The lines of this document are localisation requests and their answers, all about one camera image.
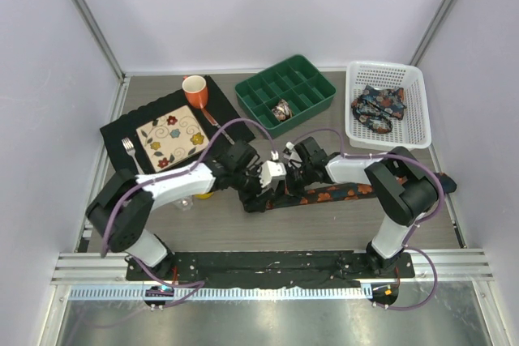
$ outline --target white wall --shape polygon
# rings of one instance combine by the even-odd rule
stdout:
[[[0,339],[36,344],[117,80],[71,0],[0,0]]]
[[[87,0],[126,71],[408,62],[441,0]]]
[[[519,2],[458,0],[419,65],[433,143],[458,182],[453,199],[519,327]]]

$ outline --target laundry basket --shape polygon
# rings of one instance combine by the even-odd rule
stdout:
[[[380,89],[404,88],[404,119],[392,118],[393,129],[377,134],[354,118],[351,103],[367,85]],[[353,147],[389,151],[396,146],[425,149],[431,144],[431,123],[422,72],[415,66],[390,62],[354,61],[346,73],[346,135]]]

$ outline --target yellow object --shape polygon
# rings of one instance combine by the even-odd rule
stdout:
[[[210,198],[214,192],[209,192],[208,194],[196,194],[195,197],[198,199],[207,199]]]

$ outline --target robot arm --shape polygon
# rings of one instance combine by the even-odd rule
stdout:
[[[338,153],[328,156],[312,137],[296,145],[288,143],[285,153],[290,154],[287,185],[296,191],[312,182],[357,182],[373,187],[386,214],[379,232],[367,245],[370,266],[375,272],[392,268],[404,249],[413,224],[438,199],[435,185],[429,177],[421,169],[404,161],[354,160]],[[415,160],[404,147],[396,147],[389,154]],[[396,175],[405,176],[406,182],[401,184]]]
[[[240,197],[261,198],[266,203],[274,195],[271,187],[285,177],[285,168],[277,161],[259,164],[258,160],[251,145],[236,142],[222,156],[200,163],[183,175],[176,173],[185,172],[192,165],[138,176],[126,169],[117,171],[88,206],[87,218],[101,235],[104,234],[109,216],[122,195],[135,185],[152,181],[123,204],[111,229],[109,247],[113,252],[124,251],[139,258],[158,276],[164,276],[171,269],[173,253],[144,228],[150,212],[193,194],[207,194],[228,187],[238,190]]]

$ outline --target black placemat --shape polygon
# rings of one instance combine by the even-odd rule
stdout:
[[[204,77],[208,82],[209,99],[206,108],[207,111],[210,112],[221,126],[232,119],[240,117],[211,76]],[[133,142],[135,146],[135,157],[139,161],[143,171],[145,173],[155,173],[152,164],[139,141],[136,129],[162,115],[166,115],[174,109],[182,107],[183,105],[189,105],[189,103],[184,95],[184,91],[179,89],[178,91],[170,93],[169,95],[157,99],[147,105],[143,105],[138,109],[130,111],[129,113],[122,115],[116,121],[100,128],[105,141],[108,157],[110,158],[114,169],[119,170],[128,168],[133,173],[137,174],[137,168],[135,167],[133,160],[127,155],[124,146],[122,145],[122,139],[127,137],[131,139],[131,142]],[[212,138],[218,129],[209,123],[201,110],[191,108],[191,111],[204,129],[205,134],[209,138]],[[232,125],[226,129],[226,131],[234,141],[241,139],[245,142],[250,142],[255,138],[254,134],[252,134],[245,123]],[[209,151],[209,155],[216,156],[217,154],[227,150],[229,146],[229,141],[224,136],[220,136]],[[188,158],[187,160],[173,166],[172,169],[181,168],[182,166],[190,164],[198,157],[199,156],[197,155]]]

